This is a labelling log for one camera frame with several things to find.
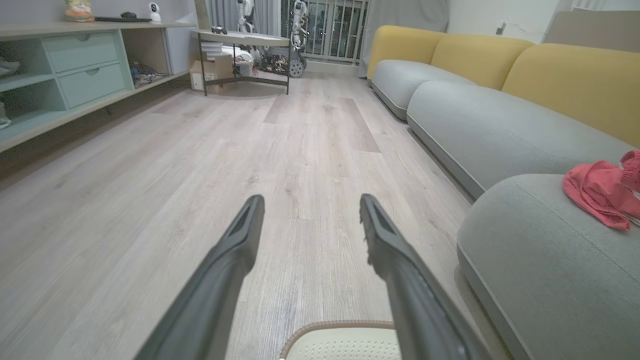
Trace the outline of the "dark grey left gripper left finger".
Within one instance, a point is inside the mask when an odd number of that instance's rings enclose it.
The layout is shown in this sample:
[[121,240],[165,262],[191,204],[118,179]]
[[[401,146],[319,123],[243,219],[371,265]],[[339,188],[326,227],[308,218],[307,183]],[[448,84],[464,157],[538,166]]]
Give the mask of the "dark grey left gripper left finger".
[[265,198],[247,198],[202,259],[135,358],[223,360],[244,278],[258,257]]

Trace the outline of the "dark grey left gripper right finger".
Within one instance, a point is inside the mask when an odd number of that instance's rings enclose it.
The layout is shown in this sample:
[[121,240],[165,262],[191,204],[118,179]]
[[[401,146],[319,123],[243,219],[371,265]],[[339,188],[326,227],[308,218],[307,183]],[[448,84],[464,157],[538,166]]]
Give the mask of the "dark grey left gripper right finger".
[[385,282],[403,360],[489,360],[470,323],[381,203],[359,199],[368,264]]

